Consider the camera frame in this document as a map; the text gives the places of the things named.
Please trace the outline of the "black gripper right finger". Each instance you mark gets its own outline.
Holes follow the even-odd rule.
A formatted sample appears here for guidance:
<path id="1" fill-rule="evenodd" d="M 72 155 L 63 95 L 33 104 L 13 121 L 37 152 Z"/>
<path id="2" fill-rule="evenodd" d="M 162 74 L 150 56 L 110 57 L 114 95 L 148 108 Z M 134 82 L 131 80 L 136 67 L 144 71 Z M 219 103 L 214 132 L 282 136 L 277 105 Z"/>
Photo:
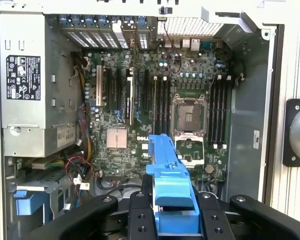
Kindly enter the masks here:
<path id="1" fill-rule="evenodd" d="M 300 221 L 247 195 L 197 194 L 204 240 L 300 240 Z"/>

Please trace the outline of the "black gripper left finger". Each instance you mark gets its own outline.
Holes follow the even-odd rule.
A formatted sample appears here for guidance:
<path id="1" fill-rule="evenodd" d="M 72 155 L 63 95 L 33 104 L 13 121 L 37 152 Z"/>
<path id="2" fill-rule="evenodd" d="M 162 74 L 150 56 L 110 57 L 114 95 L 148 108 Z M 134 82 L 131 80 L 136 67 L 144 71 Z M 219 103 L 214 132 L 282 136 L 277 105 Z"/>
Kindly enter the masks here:
<path id="1" fill-rule="evenodd" d="M 100 195 L 31 231 L 29 240 L 155 240 L 149 194 L 136 191 L 118 201 Z"/>

